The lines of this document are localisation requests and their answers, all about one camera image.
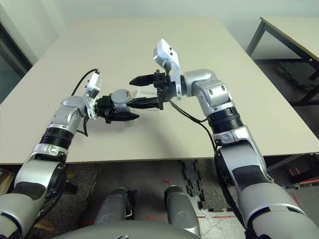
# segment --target floor mat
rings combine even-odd
[[[74,177],[69,181],[78,186],[77,194],[63,194],[57,205],[44,217],[54,224],[53,231],[32,228],[28,238],[49,239],[77,229],[79,217],[86,208],[86,198],[93,187],[98,170],[98,165],[93,163],[70,164],[68,172],[72,172]]]
[[[319,77],[315,80],[309,79],[315,71],[315,68],[306,62],[280,62],[277,66],[278,73],[304,92],[309,92],[319,84]]]

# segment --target metal frame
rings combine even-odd
[[[31,69],[32,64],[27,59],[27,57],[24,55],[24,53],[20,50],[18,45],[15,43],[15,41],[12,39],[8,31],[5,29],[5,27],[0,24],[0,38],[4,41],[6,46],[10,49],[10,51],[15,55],[15,57],[18,59],[18,61],[21,63],[21,65],[28,71]]]
[[[299,55],[305,62],[309,63],[311,66],[313,66],[316,71],[310,76],[311,80],[316,79],[319,77],[319,62],[314,59],[312,56],[310,56],[308,53],[306,53],[304,50],[302,50],[300,47],[296,46],[294,43],[292,43],[289,39],[281,35],[279,32],[268,26],[266,23],[261,21],[259,24],[252,40],[250,41],[246,53],[251,56],[256,49],[260,39],[262,38],[264,32],[267,31],[270,33],[273,37],[275,37],[277,40],[281,41],[285,46],[287,46],[289,49],[294,51],[297,55]],[[311,101],[311,99],[319,93],[319,84],[314,87],[310,92],[308,92],[300,101],[293,101],[289,102],[291,106],[313,106],[313,105],[319,105],[319,101]]]

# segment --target wall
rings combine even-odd
[[[13,7],[13,2],[21,5]],[[0,0],[0,3],[36,57],[45,52],[67,24],[83,17],[212,15],[246,49],[262,15],[319,16],[319,0]],[[262,38],[253,55],[264,59],[289,57],[297,56],[270,35]]]
[[[1,22],[31,63],[35,63],[62,32],[52,10],[47,11],[50,2],[0,0]]]

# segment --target metal table leg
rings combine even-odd
[[[316,70],[310,77],[309,79],[314,81],[315,79],[317,79],[319,77],[319,70]]]
[[[291,155],[291,156],[289,156],[289,157],[287,157],[287,158],[285,158],[285,159],[279,161],[278,163],[272,164],[271,166],[267,167],[267,171],[269,172],[269,171],[271,171],[271,170],[273,170],[273,169],[275,169],[275,168],[278,168],[278,167],[280,167],[280,166],[283,166],[284,164],[289,163],[289,162],[291,162],[291,161],[294,161],[295,159],[297,159],[297,158],[299,158],[299,157],[301,157],[301,156],[302,156],[302,155],[299,155],[299,154]]]
[[[256,46],[258,45],[261,37],[263,36],[265,32],[265,23],[263,21],[261,21],[261,23],[259,24],[253,38],[251,39],[247,49],[246,49],[246,53],[251,56],[254,52],[254,50],[256,49]]]
[[[319,93],[319,84],[306,94],[300,101],[289,102],[291,106],[315,106],[319,105],[319,101],[310,101]]]

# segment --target small white object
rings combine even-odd
[[[90,119],[96,120],[94,105],[96,100],[99,98],[98,93],[101,90],[102,84],[103,80],[99,77],[99,74],[94,72],[90,82],[83,92],[82,100],[87,108],[87,113]]]
[[[170,76],[170,80],[175,82],[176,96],[178,100],[181,100],[180,69],[176,51],[164,39],[161,39],[154,49],[153,59],[165,70],[167,70],[164,67],[165,64],[169,64],[173,69],[174,75]]]

